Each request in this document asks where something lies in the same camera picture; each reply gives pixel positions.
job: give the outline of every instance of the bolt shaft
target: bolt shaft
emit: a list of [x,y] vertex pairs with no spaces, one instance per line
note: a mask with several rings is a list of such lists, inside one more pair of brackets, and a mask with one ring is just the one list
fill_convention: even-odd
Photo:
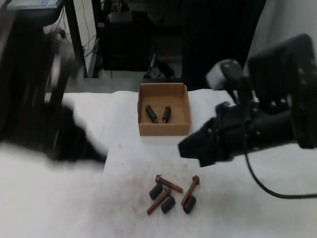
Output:
[[187,199],[189,198],[190,195],[192,195],[193,191],[194,191],[194,188],[196,187],[197,185],[197,180],[195,179],[193,182],[192,182],[192,185],[190,185],[187,193],[185,194],[185,197],[183,198],[183,201],[182,201],[182,206],[184,206],[187,202]]
[[159,178],[159,180],[157,182],[160,182],[160,183],[162,183],[162,184],[164,184],[164,185],[166,185],[166,186],[168,186],[170,188],[173,188],[175,191],[178,191],[180,193],[183,192],[183,189],[181,187],[179,187],[177,185],[174,185],[171,182],[169,182],[169,181],[167,181],[167,180],[165,180],[163,178]]
[[170,191],[166,190],[147,210],[147,214],[151,214],[168,196],[170,196]]

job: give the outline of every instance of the blurry robot arm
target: blurry robot arm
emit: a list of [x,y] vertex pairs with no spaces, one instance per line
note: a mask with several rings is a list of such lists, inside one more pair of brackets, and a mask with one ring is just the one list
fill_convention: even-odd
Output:
[[81,65],[73,55],[61,57],[55,87],[45,100],[59,42],[11,12],[0,18],[0,140],[44,152],[54,161],[104,164],[106,153],[95,148],[74,122],[73,109],[62,103],[67,81],[79,76]]

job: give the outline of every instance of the black rubber cylinder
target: black rubber cylinder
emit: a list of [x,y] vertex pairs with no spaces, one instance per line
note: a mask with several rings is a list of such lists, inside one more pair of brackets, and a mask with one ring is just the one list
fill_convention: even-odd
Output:
[[193,195],[190,195],[189,198],[187,199],[187,202],[185,203],[183,209],[184,209],[184,212],[186,214],[189,214],[193,207],[195,206],[195,203],[196,203],[196,198],[193,196]]
[[168,200],[166,200],[162,205],[161,209],[164,214],[166,214],[172,207],[175,205],[175,199],[173,196],[169,197]]
[[152,200],[156,199],[157,196],[163,191],[162,184],[158,183],[151,191],[150,191],[150,197]]
[[165,120],[165,122],[167,123],[170,119],[170,115],[171,115],[172,109],[170,106],[165,108],[165,112],[163,115],[163,121]]
[[151,108],[150,105],[146,105],[145,106],[145,111],[147,112],[149,118],[151,119],[152,122],[157,122],[158,121],[158,117],[155,114],[155,112],[153,111],[153,109]]

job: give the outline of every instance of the white wall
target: white wall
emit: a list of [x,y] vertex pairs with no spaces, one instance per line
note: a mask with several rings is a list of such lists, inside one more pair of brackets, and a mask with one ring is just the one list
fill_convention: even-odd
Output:
[[257,29],[254,33],[249,56],[266,48],[267,39],[274,19],[276,1],[279,0],[266,0]]
[[317,48],[317,0],[277,0],[266,46],[301,33],[309,34]]

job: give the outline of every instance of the bolt head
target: bolt head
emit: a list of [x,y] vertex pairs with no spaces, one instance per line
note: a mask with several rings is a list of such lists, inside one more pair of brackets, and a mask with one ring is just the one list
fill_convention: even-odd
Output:
[[157,175],[157,177],[155,178],[155,182],[159,182],[160,180],[160,175]]
[[197,175],[193,176],[193,181],[197,181],[197,184],[199,184],[199,177]]
[[165,188],[165,192],[167,192],[168,196],[170,196],[170,194],[172,193],[172,191],[168,187]]

